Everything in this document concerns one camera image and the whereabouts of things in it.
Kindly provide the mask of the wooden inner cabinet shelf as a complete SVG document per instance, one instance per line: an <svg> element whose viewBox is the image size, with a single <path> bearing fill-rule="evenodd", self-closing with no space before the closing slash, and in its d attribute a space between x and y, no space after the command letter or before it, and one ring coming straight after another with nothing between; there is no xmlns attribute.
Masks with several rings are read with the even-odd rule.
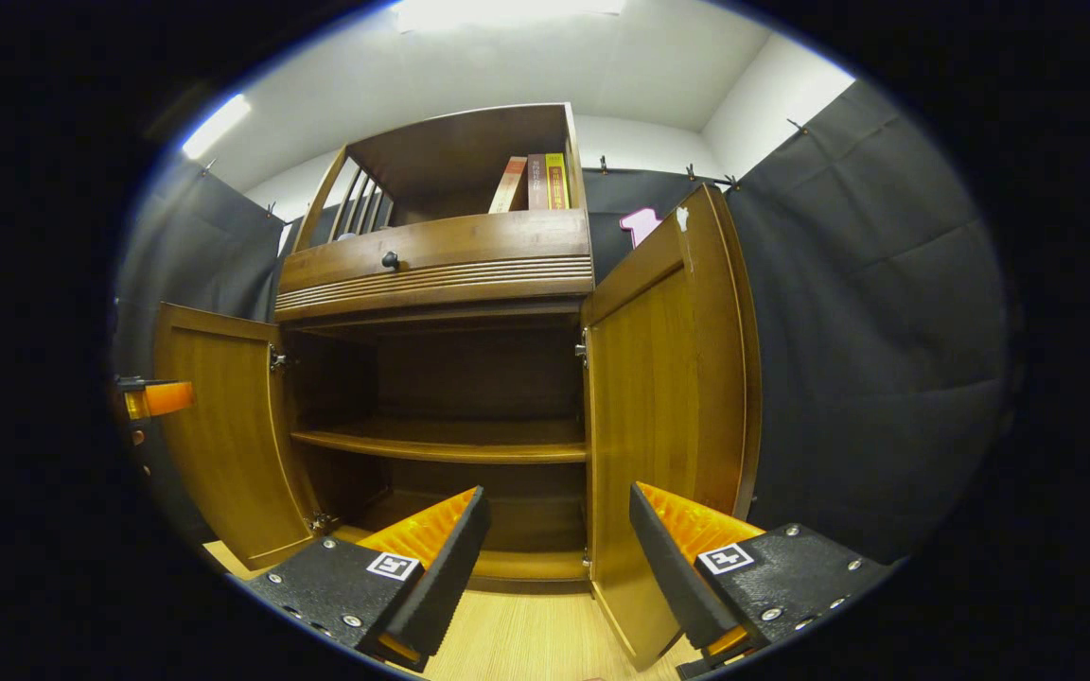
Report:
<svg viewBox="0 0 1090 681"><path fill-rule="evenodd" d="M370 418L290 433L298 443L390 460L553 464L588 460L588 435L572 421Z"/></svg>

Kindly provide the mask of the wooden cabinet drawer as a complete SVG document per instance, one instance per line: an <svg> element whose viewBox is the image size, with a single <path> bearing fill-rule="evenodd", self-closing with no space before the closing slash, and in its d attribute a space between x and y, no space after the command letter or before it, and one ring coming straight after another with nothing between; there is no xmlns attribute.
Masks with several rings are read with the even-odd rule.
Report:
<svg viewBox="0 0 1090 681"><path fill-rule="evenodd" d="M593 290L588 212L488 212L294 252L278 281L275 321Z"/></svg>

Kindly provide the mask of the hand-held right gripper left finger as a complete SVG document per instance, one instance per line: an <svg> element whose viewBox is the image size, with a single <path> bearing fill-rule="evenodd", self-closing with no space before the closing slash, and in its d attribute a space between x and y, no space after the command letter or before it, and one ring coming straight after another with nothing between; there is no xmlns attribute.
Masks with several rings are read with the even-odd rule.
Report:
<svg viewBox="0 0 1090 681"><path fill-rule="evenodd" d="M334 647L423 672L491 525L479 484L360 540L317 539L242 589Z"/></svg>

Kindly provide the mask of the large ceiling light panel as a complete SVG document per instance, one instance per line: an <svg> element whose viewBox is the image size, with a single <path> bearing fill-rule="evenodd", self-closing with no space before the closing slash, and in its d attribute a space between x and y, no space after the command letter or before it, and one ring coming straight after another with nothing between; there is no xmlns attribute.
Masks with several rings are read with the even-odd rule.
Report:
<svg viewBox="0 0 1090 681"><path fill-rule="evenodd" d="M457 26L523 25L538 19L623 12L627 0L398 0L389 7L399 33Z"/></svg>

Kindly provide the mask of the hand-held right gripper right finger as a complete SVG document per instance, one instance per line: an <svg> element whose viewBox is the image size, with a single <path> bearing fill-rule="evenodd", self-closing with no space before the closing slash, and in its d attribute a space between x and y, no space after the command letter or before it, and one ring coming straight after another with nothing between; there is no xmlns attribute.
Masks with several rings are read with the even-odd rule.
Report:
<svg viewBox="0 0 1090 681"><path fill-rule="evenodd" d="M801 523L765 531L635 481L630 522L680 633L683 680L818 629L895 572Z"/></svg>

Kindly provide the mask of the wooden cabinet door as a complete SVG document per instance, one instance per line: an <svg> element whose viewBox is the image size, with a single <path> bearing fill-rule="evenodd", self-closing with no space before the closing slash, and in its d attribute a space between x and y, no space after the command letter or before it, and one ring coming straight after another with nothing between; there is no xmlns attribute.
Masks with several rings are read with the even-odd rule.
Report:
<svg viewBox="0 0 1090 681"><path fill-rule="evenodd" d="M585 297L588 556L593 599L637 672L680 629L630 522L632 483L726 514L762 436L754 303L724 194L698 185Z"/></svg>
<svg viewBox="0 0 1090 681"><path fill-rule="evenodd" d="M193 404L164 417L166 447L203 520L249 570L319 535L320 504L291 443L286 367L276 324L157 309L154 374L193 388Z"/></svg>

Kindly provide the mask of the yellow book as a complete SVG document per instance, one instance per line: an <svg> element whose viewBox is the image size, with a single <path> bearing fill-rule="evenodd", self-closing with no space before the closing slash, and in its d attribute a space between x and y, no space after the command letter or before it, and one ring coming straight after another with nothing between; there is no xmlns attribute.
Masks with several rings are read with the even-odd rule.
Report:
<svg viewBox="0 0 1090 681"><path fill-rule="evenodd" d="M544 155L546 177L546 199L549 210L568 210L570 208L570 173L562 153Z"/></svg>

